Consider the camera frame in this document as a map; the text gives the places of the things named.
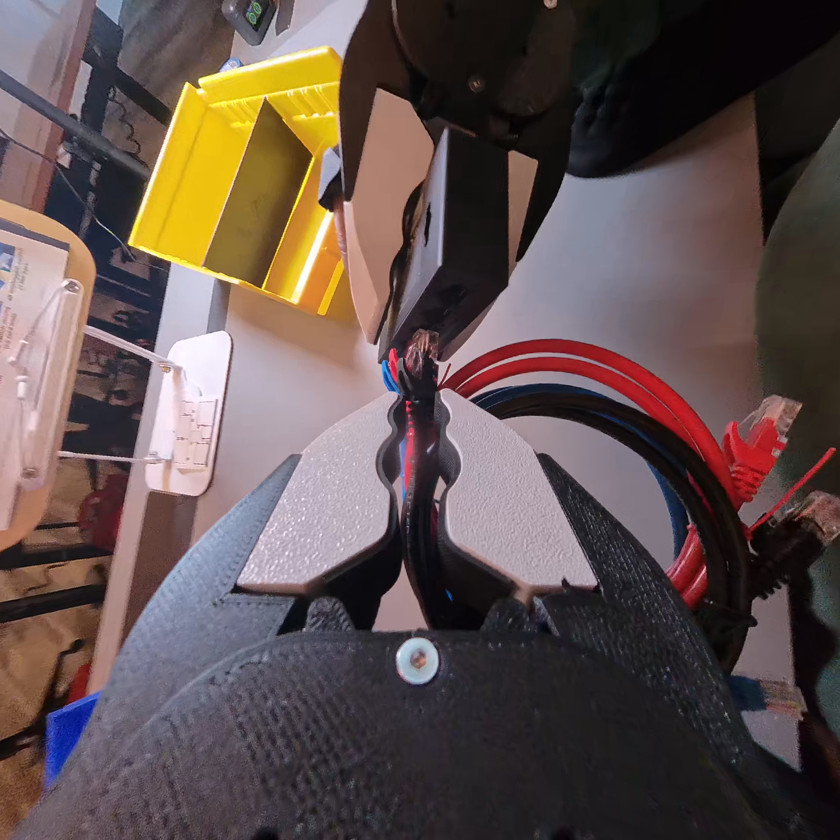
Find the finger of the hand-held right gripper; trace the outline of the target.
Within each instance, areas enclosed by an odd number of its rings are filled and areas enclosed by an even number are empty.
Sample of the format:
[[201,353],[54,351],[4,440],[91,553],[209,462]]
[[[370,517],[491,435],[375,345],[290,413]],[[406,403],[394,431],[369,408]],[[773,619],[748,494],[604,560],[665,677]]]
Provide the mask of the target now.
[[344,266],[369,344],[377,342],[391,296],[406,202],[425,181],[433,154],[434,141],[412,104],[376,89],[353,195],[343,203]]
[[517,151],[507,153],[508,264],[518,263],[518,249],[539,163]]

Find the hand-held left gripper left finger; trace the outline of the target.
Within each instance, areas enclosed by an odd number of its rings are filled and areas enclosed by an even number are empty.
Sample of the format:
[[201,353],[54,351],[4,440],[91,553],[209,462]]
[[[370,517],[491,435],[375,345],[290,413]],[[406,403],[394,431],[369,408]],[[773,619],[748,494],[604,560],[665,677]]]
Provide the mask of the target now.
[[359,572],[398,573],[394,482],[402,398],[379,396],[307,446],[240,571],[244,592],[314,595]]

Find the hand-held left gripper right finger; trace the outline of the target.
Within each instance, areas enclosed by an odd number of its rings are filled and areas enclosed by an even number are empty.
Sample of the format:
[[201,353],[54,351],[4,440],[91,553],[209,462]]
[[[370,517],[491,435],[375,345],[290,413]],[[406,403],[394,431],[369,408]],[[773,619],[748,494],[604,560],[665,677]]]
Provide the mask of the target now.
[[594,590],[593,568],[531,446],[456,392],[437,397],[443,550],[511,592]]

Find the black ethernet switch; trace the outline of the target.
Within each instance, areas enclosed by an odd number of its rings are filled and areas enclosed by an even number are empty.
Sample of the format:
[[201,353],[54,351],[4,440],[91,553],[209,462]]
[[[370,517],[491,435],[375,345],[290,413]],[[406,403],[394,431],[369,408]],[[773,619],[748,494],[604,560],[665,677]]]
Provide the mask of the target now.
[[406,201],[402,236],[378,361],[404,352],[419,329],[437,334],[445,357],[508,285],[507,153],[446,126]]

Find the yellow storage bin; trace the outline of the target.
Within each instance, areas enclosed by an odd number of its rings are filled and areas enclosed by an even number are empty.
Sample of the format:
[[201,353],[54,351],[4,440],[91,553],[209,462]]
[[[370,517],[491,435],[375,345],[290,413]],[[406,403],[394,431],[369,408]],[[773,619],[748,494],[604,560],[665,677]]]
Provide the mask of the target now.
[[[133,224],[129,245],[313,316],[352,319],[332,213],[319,204],[322,159],[339,140],[342,60],[330,47],[186,83]],[[308,174],[261,288],[203,267],[263,98],[312,155]]]

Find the blue storage bin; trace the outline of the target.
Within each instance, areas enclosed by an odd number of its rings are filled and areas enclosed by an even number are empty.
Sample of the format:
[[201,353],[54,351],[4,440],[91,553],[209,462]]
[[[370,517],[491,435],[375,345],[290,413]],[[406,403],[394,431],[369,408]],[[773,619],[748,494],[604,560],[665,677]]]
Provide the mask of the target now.
[[99,692],[84,696],[50,712],[45,729],[44,787],[56,782],[60,772],[76,748],[94,711]]

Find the person's right forearm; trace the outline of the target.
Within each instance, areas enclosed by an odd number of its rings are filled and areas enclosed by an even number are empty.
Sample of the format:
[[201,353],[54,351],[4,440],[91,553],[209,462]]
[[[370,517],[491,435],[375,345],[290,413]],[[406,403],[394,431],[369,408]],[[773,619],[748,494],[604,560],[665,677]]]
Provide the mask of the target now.
[[576,59],[566,171],[635,167],[838,35],[838,2],[604,2]]

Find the black bin divider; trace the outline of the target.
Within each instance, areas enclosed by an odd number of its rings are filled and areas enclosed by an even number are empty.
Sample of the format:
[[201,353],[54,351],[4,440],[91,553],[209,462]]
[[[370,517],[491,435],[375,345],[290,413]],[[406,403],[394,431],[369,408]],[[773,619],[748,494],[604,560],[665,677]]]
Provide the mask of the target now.
[[311,162],[309,149],[263,98],[203,267],[263,287]]

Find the poster board on white stand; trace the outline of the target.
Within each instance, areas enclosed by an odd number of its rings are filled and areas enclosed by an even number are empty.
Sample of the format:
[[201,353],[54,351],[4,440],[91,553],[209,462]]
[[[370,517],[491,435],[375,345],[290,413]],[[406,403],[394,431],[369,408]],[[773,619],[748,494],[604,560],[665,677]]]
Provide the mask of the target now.
[[[2,201],[1,548],[28,536],[47,507],[59,459],[144,467],[150,490],[200,497],[213,476],[233,341],[183,339],[160,355],[88,325],[96,267],[57,221]],[[81,345],[93,338],[163,374],[150,449],[142,457],[62,451]]]

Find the black digital timer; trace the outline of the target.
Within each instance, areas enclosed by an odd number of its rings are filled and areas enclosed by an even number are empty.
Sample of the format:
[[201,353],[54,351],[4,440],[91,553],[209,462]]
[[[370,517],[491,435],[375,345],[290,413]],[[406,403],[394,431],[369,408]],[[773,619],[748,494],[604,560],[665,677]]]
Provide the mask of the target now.
[[222,1],[222,14],[249,46],[259,46],[277,11],[275,1]]

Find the red zip tie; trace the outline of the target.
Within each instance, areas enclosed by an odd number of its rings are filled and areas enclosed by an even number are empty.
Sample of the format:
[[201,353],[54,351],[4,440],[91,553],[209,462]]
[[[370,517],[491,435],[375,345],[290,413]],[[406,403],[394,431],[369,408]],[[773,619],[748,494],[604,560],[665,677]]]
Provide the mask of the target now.
[[779,499],[775,505],[768,511],[766,511],[757,521],[755,521],[752,526],[747,530],[748,537],[751,538],[753,534],[760,528],[762,525],[767,523],[771,520],[777,513],[779,513],[792,499],[795,497],[799,491],[807,485],[823,468],[824,466],[835,456],[837,449],[835,447],[830,447],[826,450],[822,457],[817,460],[814,465],[806,471]]

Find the person's green sweatshirt torso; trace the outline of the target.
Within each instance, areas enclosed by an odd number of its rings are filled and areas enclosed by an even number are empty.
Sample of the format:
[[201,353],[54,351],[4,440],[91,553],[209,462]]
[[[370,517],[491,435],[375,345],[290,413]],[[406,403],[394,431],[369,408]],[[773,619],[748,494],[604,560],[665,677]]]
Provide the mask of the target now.
[[[763,389],[803,404],[780,464],[795,479],[839,443],[839,125],[791,189],[756,291]],[[790,586],[794,670],[808,706],[804,758],[838,784],[838,540]]]

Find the black desk frame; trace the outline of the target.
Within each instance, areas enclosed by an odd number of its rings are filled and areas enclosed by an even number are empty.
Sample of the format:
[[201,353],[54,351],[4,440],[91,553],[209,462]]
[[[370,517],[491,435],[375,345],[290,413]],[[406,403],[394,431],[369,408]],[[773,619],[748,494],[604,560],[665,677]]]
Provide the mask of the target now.
[[148,277],[128,240],[151,165],[130,106],[170,110],[119,65],[121,2],[2,2],[2,199],[77,233],[100,265]]

